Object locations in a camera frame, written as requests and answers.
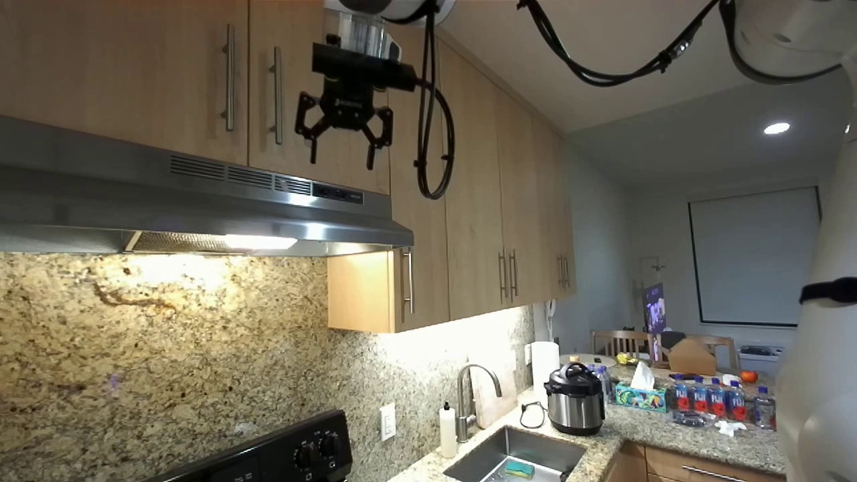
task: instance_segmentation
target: electric outlet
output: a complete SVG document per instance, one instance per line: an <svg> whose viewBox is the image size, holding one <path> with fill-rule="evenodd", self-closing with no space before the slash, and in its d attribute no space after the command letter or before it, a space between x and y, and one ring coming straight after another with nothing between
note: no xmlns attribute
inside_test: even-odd
<svg viewBox="0 0 857 482"><path fill-rule="evenodd" d="M396 438L396 404L381 408L381 443L389 443Z"/></svg>

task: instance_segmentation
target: sink faucet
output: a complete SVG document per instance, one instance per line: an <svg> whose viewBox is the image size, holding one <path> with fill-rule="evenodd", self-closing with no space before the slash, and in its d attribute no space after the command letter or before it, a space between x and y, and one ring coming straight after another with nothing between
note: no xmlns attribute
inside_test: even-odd
<svg viewBox="0 0 857 482"><path fill-rule="evenodd" d="M498 375L492 375L483 365L463 365L459 372L459 443L467 443L471 438L471 426L478 426L478 404L474 404L474 388L471 388L471 371L487 372L492 381L496 396L504 396Z"/></svg>

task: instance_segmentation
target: white ceiling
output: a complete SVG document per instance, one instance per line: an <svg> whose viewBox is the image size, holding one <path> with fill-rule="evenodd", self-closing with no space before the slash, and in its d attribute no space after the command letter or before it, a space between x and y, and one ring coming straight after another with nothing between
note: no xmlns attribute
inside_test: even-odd
<svg viewBox="0 0 857 482"><path fill-rule="evenodd" d="M704 4L542 0L573 59L609 72L646 64ZM459 0L445 29L566 131L575 154L623 185L834 163L848 116L842 72L798 87L745 80L728 59L719 11L668 76L619 88L573 78L516 0ZM792 107L790 150L756 147L756 124L769 107Z"/></svg>

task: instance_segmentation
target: rice cooker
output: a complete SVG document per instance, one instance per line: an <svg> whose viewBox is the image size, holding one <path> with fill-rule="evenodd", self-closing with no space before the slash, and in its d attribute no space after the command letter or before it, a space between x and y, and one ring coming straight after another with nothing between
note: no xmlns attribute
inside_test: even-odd
<svg viewBox="0 0 857 482"><path fill-rule="evenodd" d="M606 420L603 383L586 365L571 361L543 383L551 426L566 435L597 435Z"/></svg>

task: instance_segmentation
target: stove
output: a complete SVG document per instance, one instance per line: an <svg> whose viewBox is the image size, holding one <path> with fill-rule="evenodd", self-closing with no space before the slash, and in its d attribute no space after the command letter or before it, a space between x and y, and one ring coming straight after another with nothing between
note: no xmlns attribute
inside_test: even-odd
<svg viewBox="0 0 857 482"><path fill-rule="evenodd" d="M348 420L330 411L261 439L155 477L157 482L342 482L350 473Z"/></svg>

